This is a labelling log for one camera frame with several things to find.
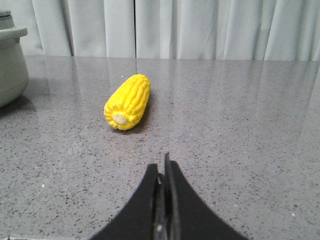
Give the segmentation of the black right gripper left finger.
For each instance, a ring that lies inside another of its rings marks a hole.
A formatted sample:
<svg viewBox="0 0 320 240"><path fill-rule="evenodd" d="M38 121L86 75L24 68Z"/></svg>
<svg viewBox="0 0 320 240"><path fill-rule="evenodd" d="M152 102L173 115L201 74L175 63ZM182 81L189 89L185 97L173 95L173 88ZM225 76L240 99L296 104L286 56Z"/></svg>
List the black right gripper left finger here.
<svg viewBox="0 0 320 240"><path fill-rule="evenodd" d="M166 240L163 177L149 164L127 204L92 240Z"/></svg>

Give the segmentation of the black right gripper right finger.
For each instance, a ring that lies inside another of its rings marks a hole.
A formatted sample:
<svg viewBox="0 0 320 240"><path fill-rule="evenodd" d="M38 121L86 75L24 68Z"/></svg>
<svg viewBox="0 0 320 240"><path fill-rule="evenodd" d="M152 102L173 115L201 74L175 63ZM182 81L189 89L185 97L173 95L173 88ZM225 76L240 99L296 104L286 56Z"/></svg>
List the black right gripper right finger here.
<svg viewBox="0 0 320 240"><path fill-rule="evenodd" d="M197 195L176 161L164 157L165 211L170 240L245 240Z"/></svg>

